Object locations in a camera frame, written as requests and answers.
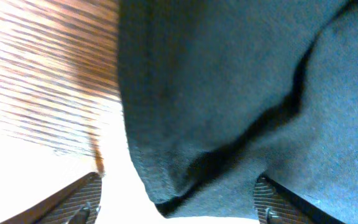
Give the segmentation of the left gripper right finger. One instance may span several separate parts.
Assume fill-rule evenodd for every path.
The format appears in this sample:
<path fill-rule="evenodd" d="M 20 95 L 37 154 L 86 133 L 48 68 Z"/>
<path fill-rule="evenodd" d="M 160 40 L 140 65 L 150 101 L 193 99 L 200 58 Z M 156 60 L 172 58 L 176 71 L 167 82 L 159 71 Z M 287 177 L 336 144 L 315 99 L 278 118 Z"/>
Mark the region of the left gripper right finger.
<path fill-rule="evenodd" d="M 253 201 L 262 224 L 343 224 L 263 175 L 254 185 Z"/>

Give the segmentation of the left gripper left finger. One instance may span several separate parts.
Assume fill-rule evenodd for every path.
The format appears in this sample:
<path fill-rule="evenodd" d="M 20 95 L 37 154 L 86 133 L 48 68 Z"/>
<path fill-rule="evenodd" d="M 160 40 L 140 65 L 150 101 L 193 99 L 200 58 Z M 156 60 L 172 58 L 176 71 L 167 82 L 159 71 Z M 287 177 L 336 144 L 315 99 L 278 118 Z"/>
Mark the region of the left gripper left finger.
<path fill-rule="evenodd" d="M 68 223 L 85 205 L 89 208 L 86 224 L 96 223 L 102 194 L 102 178 L 90 172 L 45 200 L 1 224 Z"/>

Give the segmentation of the black t-shirt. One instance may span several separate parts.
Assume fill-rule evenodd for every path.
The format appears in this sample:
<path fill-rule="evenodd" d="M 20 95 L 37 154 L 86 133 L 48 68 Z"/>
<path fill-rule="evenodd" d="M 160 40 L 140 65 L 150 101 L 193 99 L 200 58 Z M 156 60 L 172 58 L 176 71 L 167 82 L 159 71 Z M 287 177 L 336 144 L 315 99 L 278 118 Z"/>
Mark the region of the black t-shirt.
<path fill-rule="evenodd" d="M 117 72 L 164 217 L 255 218 L 266 175 L 358 223 L 358 1 L 121 1 Z"/>

